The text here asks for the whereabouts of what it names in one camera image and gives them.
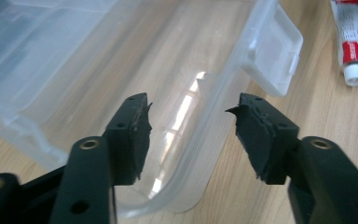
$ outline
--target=red and white tube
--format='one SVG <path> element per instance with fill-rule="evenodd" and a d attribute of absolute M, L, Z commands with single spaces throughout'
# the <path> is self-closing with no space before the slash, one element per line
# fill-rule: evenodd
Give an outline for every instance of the red and white tube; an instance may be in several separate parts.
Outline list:
<path fill-rule="evenodd" d="M 337 27 L 338 61 L 348 86 L 358 86 L 358 0 L 331 0 Z"/>

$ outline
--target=transparent plastic container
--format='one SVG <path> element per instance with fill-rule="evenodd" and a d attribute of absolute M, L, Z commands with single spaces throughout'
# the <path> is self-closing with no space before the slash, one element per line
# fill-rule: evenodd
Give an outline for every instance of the transparent plastic container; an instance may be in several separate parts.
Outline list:
<path fill-rule="evenodd" d="M 248 75 L 296 70 L 302 37 L 277 12 L 277 0 L 0 1 L 0 135 L 51 170 L 146 92 L 151 144 L 142 179 L 117 187 L 118 213 L 185 211 L 208 183 L 234 121 L 225 110 Z M 275 63 L 270 50 L 283 64 L 273 70 L 262 65 Z"/>

